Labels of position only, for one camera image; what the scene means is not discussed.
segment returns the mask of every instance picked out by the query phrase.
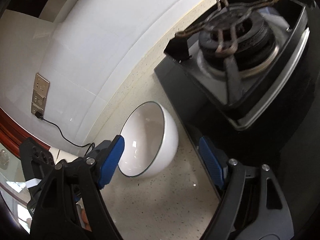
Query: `white bowl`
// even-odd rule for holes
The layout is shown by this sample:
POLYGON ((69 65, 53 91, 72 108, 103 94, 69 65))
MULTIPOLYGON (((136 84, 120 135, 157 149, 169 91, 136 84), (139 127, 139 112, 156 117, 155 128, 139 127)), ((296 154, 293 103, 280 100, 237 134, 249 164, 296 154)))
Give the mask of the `white bowl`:
POLYGON ((169 165, 178 148, 178 129, 172 116, 153 101, 132 112, 121 135, 124 152, 118 167, 127 177, 154 176, 169 165))

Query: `blue rubber pad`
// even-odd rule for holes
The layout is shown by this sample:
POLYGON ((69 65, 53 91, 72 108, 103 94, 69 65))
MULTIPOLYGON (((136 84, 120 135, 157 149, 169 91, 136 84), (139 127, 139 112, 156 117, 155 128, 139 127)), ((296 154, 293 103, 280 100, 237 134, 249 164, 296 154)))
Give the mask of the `blue rubber pad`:
POLYGON ((219 161, 214 156, 216 148, 210 147, 204 137, 199 140, 199 154, 208 170, 208 173, 216 186, 220 189, 224 186, 223 170, 219 161))
POLYGON ((109 156, 100 169, 100 178, 98 180, 98 188, 102 189, 105 185, 109 184, 113 174, 115 173, 118 162, 124 151, 124 138, 119 137, 113 149, 110 151, 109 156))

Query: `electrical outlet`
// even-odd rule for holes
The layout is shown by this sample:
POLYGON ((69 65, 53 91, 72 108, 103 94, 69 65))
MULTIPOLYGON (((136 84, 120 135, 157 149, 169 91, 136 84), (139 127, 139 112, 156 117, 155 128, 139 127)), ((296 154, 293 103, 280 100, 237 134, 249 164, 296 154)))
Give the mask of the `electrical outlet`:
POLYGON ((44 111, 45 103, 47 98, 41 97, 35 90, 33 90, 32 94, 32 103, 41 108, 44 111))
POLYGON ((31 113, 36 114, 36 112, 40 112, 42 115, 44 114, 44 110, 38 107, 36 104, 31 103, 31 113))
POLYGON ((46 98, 48 94, 50 82, 46 80, 39 73, 36 74, 33 89, 39 94, 40 97, 46 98))

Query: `speckled countertop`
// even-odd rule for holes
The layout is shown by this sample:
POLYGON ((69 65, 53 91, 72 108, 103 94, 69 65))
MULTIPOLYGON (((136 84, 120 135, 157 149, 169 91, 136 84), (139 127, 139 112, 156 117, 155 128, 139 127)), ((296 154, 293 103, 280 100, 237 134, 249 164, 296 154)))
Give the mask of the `speckled countertop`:
POLYGON ((179 148, 168 168, 151 179, 127 178, 117 169, 101 191, 122 237, 143 239, 199 239, 219 203, 177 114, 153 69, 174 33, 187 27, 215 4, 204 0, 185 15, 145 55, 121 85, 92 128, 87 141, 113 139, 127 117, 141 103, 157 101, 173 116, 179 131, 179 148))

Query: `cable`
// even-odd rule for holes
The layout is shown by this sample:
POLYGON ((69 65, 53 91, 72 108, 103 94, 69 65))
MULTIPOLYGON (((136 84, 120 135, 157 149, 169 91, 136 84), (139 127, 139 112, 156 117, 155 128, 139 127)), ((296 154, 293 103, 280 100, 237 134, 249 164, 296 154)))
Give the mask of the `cable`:
POLYGON ((84 156, 87 155, 87 153, 89 152, 89 149, 90 149, 91 147, 92 147, 92 150, 95 148, 94 142, 93 142, 93 143, 87 143, 86 145, 82 145, 82 146, 81 146, 81 145, 77 145, 77 144, 69 141, 67 138, 65 138, 65 136, 63 135, 60 127, 59 127, 57 124, 55 124, 55 123, 53 123, 53 122, 50 122, 50 121, 44 119, 44 118, 43 118, 43 115, 42 115, 40 112, 38 112, 38 111, 36 112, 35 116, 36 116, 38 119, 43 120, 43 121, 46 121, 47 123, 50 123, 50 124, 54 125, 55 127, 57 127, 57 128, 59 129, 60 134, 61 134, 61 136, 63 137, 63 139, 65 139, 67 142, 71 143, 72 145, 77 146, 77 147, 79 147, 79 148, 83 148, 83 147, 89 146, 89 148, 88 148, 87 151, 85 152, 84 156))

